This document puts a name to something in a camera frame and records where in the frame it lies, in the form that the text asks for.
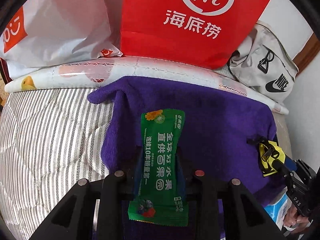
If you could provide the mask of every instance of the red haidilao bag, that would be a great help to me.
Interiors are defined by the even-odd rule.
[[[216,69],[270,0],[124,0],[121,51]]]

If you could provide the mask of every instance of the nike swoosh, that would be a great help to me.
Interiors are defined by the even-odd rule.
[[[270,93],[283,93],[286,92],[284,90],[276,89],[273,87],[273,83],[276,82],[277,80],[270,81],[269,83],[266,84],[266,90]]]

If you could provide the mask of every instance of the purple towel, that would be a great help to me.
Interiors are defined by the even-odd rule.
[[[226,91],[183,82],[146,77],[123,77],[88,95],[95,104],[114,101],[114,111],[101,149],[110,172],[132,158],[141,146],[140,116],[174,108],[186,113],[178,146],[195,169],[229,181],[238,178],[267,205],[284,188],[279,176],[264,178],[258,167],[257,149],[248,138],[274,139],[276,125],[268,106]],[[171,228],[124,221],[126,239],[192,239],[193,218],[188,228]]]

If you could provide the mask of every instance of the green package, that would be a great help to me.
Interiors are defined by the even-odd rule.
[[[176,150],[185,114],[164,109],[141,115],[143,170],[137,197],[130,202],[132,220],[187,226],[188,204],[179,195]]]

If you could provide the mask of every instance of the brown wooden frame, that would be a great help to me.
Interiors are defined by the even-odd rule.
[[[299,75],[310,64],[310,62],[316,57],[319,51],[320,41],[313,33],[302,51],[300,51],[298,55],[293,59],[293,62],[299,69],[297,75]]]

